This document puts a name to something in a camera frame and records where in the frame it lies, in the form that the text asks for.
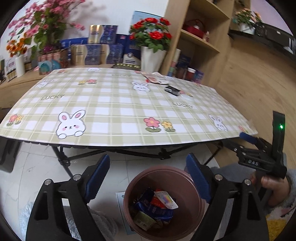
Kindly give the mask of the person's right hand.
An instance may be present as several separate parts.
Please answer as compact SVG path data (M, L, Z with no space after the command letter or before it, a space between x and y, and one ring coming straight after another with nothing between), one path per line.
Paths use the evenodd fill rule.
M267 202L270 207L281 204L290 195L290 184L286 177L281 179L265 175L261 177L259 183L263 188L271 190Z

